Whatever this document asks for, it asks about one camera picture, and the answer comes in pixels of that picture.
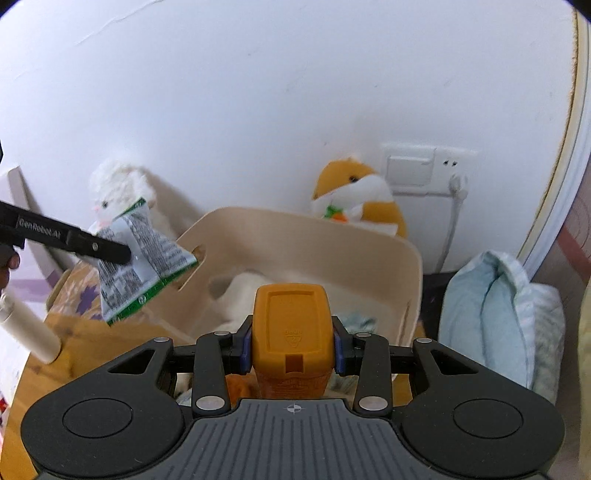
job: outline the white cable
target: white cable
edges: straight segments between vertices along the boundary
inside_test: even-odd
[[[446,239],[443,243],[443,250],[439,260],[437,260],[437,265],[435,266],[435,273],[441,273],[443,264],[449,255],[449,249],[452,247],[453,237],[456,234],[457,222],[460,218],[460,209],[462,208],[462,203],[464,203],[464,200],[468,196],[466,180],[462,179],[459,175],[453,175],[449,179],[449,191],[452,194],[453,201],[452,214],[449,220]]]

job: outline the white wall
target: white wall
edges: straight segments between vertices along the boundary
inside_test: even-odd
[[[385,141],[473,148],[453,268],[519,251],[572,55],[562,0],[22,0],[0,20],[0,139],[46,215],[90,225],[87,178],[127,151],[171,186],[177,228],[223,205],[306,212],[326,162],[379,167]],[[429,270],[450,202],[400,203]]]

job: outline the wooden table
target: wooden table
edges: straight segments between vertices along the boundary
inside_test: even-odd
[[[122,322],[109,327],[100,320],[55,313],[47,316],[46,324],[62,338],[63,347],[51,365],[29,356],[8,416],[0,457],[4,480],[31,480],[37,474],[22,444],[20,430],[25,412],[39,398],[154,337],[170,336],[163,327],[145,323]],[[422,326],[416,334],[424,336]],[[392,389],[395,404],[411,400],[407,375],[397,376]]]

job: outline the light blue fabric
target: light blue fabric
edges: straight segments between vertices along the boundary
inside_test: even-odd
[[[564,314],[556,289],[530,284],[512,256],[488,251],[450,281],[439,342],[556,400]]]

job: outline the wall outlet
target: wall outlet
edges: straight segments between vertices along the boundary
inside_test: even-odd
[[[384,175],[393,193],[450,195],[449,180],[474,176],[478,152],[466,148],[386,144]]]

